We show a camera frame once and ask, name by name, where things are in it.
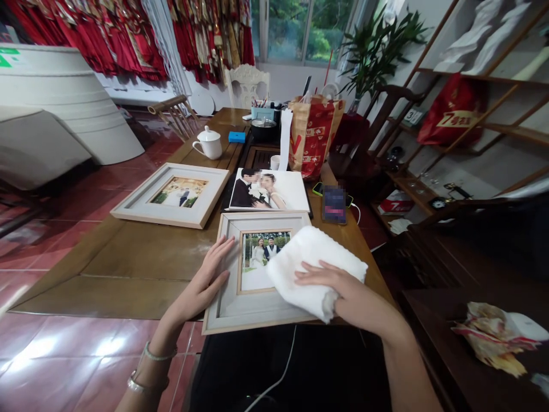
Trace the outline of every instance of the red tile floor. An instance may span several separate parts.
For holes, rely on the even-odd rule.
[[[55,219],[33,220],[0,239],[0,411],[109,412],[157,321],[12,314],[6,307],[60,261],[131,190],[181,146],[163,122],[137,117],[154,144],[135,159],[105,166],[54,201]],[[0,210],[0,220],[11,211]],[[373,213],[361,206],[360,228],[370,248],[387,241]],[[196,354],[204,344],[201,323],[185,325],[170,385],[159,411],[181,411]]]

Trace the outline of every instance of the framed wedding photo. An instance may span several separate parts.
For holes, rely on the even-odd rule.
[[[203,229],[228,179],[227,170],[166,163],[110,213],[119,219]]]
[[[311,221],[306,212],[223,213],[218,236],[235,236],[223,263],[229,280],[206,309],[202,334],[252,329],[314,319],[287,303],[266,273],[269,259],[280,253]]]

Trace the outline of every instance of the smartphone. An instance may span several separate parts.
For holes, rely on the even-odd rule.
[[[340,225],[347,224],[345,190],[339,186],[326,186],[322,196],[322,220]]]
[[[319,195],[320,197],[322,197],[323,190],[324,190],[324,184],[322,182],[318,182],[315,185],[315,187],[313,187],[313,193],[316,195]],[[347,206],[347,208],[351,207],[351,203],[353,203],[354,200],[355,200],[354,197],[348,194],[345,194],[345,206]]]

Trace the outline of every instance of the red gift bag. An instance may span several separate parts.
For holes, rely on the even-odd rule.
[[[301,172],[304,180],[317,181],[341,123],[345,102],[315,95],[309,104],[299,103],[300,98],[288,104],[293,112],[288,162],[294,172]]]
[[[487,92],[484,82],[462,78],[455,73],[436,97],[417,135],[422,145],[450,146],[486,111]],[[475,127],[460,146],[476,143],[482,127]]]

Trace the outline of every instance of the white towel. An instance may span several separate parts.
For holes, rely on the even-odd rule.
[[[338,293],[328,286],[295,284],[295,271],[305,271],[301,262],[319,266],[319,260],[346,270],[364,282],[368,265],[313,226],[305,226],[294,235],[270,260],[266,270],[276,290],[288,303],[328,323],[333,318],[333,305]]]

